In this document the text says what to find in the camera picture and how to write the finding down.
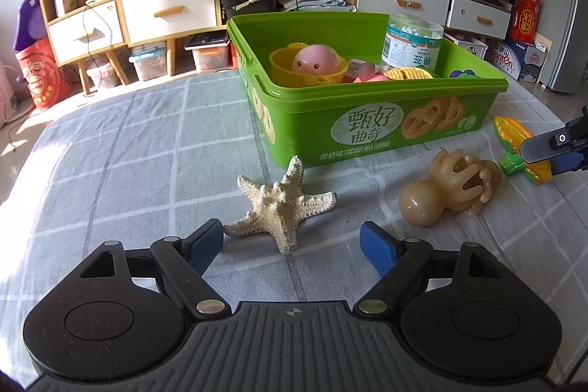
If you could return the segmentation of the yellow toy corn cob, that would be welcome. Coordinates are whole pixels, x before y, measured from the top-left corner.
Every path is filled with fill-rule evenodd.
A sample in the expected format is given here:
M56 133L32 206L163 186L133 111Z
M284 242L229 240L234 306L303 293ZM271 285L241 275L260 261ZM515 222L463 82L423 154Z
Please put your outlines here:
M523 141L532 137L529 130L511 117L497 115L493 117L492 123L494 133L505 151L498 160L498 165L506 176L522 173L529 182L535 185L553 180L549 160L527 163L521 157L520 148Z

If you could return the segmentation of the tan rubber hand toy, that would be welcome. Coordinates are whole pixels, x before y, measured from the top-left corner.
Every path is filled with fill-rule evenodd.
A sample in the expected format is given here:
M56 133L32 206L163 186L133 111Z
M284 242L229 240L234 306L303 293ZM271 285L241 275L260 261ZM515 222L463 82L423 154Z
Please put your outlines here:
M500 186L502 173L493 161L441 149L427 176L411 182L399 196L399 212L411 225L428 227L445 212L476 215Z

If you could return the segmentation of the white dried starfish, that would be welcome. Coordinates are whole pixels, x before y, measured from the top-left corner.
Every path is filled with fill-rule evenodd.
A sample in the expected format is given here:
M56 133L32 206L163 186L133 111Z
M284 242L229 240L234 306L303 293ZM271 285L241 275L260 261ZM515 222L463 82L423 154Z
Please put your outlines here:
M244 217L223 226L231 238L261 233L273 237L282 255L297 249L299 225L332 210L337 202L335 192L305 194L302 190L304 166L298 155L293 156L282 179L272 185L257 184L240 175L237 186L251 203Z

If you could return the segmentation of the grey checked table cloth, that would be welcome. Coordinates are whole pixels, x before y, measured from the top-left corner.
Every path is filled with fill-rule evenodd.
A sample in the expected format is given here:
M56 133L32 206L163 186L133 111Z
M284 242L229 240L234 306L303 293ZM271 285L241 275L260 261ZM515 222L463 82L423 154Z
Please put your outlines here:
M26 315L88 253L118 240L129 249L185 237L211 218L230 223L250 207L236 180L280 180L264 131L237 73L193 76L121 94L55 119L32 144L17 177L1 183L1 368L22 383L36 373L22 340ZM356 301L375 284L359 231L372 221L439 249L482 244L557 313L563 339L551 378L583 378L587 367L587 176L533 185L503 179L476 215L447 215L415 228L398 210L406 184L441 149L484 159L503 153L491 121L445 140L319 167L303 189L333 191L335 207L304 221L297 250L272 237L227 239L206 281L229 302Z

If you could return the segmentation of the purple toy grapes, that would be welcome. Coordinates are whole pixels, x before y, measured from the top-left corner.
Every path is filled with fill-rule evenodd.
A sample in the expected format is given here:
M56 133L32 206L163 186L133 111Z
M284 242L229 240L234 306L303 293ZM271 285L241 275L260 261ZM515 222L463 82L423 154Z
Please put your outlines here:
M451 79L477 79L478 75L472 69L455 69L449 75Z

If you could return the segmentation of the clear cotton swab jar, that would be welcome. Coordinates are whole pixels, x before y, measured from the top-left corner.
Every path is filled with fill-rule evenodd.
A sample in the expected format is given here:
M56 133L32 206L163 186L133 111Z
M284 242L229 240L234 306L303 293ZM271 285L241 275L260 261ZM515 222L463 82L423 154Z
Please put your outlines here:
M392 68L435 69L444 27L414 15L392 14L384 38L382 63Z

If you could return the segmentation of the green plastic cookie box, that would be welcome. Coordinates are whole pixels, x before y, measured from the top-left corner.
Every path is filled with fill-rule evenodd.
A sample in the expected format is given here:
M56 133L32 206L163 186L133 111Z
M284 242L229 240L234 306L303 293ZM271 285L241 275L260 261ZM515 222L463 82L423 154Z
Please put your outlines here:
M379 63L385 14L264 13L235 16L227 32L262 138L280 166L298 155L316 166L444 139L480 128L506 77L448 40L428 80L280 87L270 54L292 43L323 44L345 60ZM472 69L477 79L451 79Z

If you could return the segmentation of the pink ball toy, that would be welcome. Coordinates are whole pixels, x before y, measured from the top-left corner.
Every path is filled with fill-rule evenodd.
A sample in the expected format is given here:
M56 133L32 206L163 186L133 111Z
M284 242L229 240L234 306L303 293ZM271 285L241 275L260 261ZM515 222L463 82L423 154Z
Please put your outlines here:
M292 61L292 70L301 75L333 75L341 69L338 54L330 47L320 44L301 49Z

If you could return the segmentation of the red paper bag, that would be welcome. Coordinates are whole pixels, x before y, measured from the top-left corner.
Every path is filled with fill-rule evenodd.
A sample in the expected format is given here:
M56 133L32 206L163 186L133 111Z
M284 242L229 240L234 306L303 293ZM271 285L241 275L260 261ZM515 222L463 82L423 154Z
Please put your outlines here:
M48 38L16 52L16 59L39 111L46 111L70 97L71 82L58 67Z

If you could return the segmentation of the yellow toy cup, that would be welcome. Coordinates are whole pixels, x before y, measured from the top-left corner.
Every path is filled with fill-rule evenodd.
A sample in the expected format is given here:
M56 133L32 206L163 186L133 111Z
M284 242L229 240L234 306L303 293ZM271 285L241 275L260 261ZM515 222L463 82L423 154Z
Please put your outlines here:
M338 54L341 60L341 69L333 75L301 75L292 70L292 61L295 55L304 47L304 43L292 43L285 48L273 51L269 56L270 79L280 87L322 87L328 84L342 83L343 76L347 72L348 63Z

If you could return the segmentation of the wooden cabinet with drawers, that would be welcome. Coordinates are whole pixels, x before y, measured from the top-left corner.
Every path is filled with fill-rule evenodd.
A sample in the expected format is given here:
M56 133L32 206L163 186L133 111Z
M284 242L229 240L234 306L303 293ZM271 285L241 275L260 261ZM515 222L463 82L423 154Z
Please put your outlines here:
M357 3L359 0L347 0ZM389 0L407 13L429 14L434 21L472 19L472 34L505 37L510 11L484 0ZM220 0L98 0L76 4L64 15L55 0L39 0L58 66L80 64L95 54L112 59L116 49L163 42L168 73L175 73L175 40L224 29Z

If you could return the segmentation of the black bag on shelf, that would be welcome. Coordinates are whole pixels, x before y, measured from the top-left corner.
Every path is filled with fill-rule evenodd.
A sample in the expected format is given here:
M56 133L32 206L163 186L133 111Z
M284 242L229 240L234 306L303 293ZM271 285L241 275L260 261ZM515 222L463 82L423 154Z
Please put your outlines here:
M276 0L220 0L225 21L237 15L273 12L277 7Z

